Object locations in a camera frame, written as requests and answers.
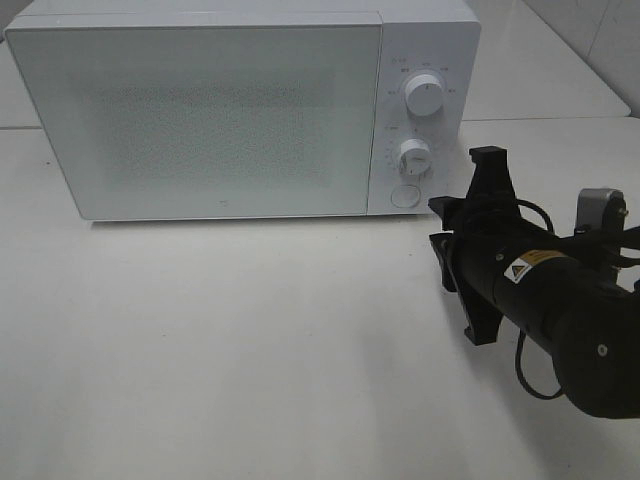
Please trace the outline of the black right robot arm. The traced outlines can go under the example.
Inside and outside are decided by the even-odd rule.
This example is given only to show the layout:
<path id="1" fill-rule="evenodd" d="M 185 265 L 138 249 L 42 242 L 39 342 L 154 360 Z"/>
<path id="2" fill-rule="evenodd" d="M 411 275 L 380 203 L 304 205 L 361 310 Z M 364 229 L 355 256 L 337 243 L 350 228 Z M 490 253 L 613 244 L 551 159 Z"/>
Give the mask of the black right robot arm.
<path id="1" fill-rule="evenodd" d="M 461 301 L 465 334 L 494 343 L 503 320 L 521 340 L 551 358 L 561 396 L 584 413 L 629 419 L 639 414 L 639 292 L 618 284 L 639 263 L 639 231 L 625 224 L 624 195 L 586 188 L 572 235 L 556 235 L 550 219 L 522 216 L 507 152 L 469 152 L 475 170 L 466 195 L 430 199 L 442 222 L 430 238 L 442 283 Z"/>

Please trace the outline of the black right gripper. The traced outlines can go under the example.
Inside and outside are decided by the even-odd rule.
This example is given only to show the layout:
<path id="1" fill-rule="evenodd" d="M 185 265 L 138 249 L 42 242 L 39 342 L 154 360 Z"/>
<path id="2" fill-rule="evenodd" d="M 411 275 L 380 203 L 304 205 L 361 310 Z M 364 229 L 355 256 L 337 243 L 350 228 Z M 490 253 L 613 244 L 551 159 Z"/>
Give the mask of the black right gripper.
<path id="1" fill-rule="evenodd" d="M 431 234 L 429 240 L 440 265 L 443 287 L 461 301 L 468 321 L 464 334 L 473 345 L 480 346 L 497 340 L 503 314 L 466 278 L 472 267 L 469 260 L 461 258 L 461 249 L 477 229 L 473 224 L 485 222 L 483 215 L 518 218 L 520 210 L 507 165 L 507 150 L 474 147 L 469 155 L 475 170 L 466 196 L 428 200 L 428 207 L 442 222 L 442 231 Z"/>

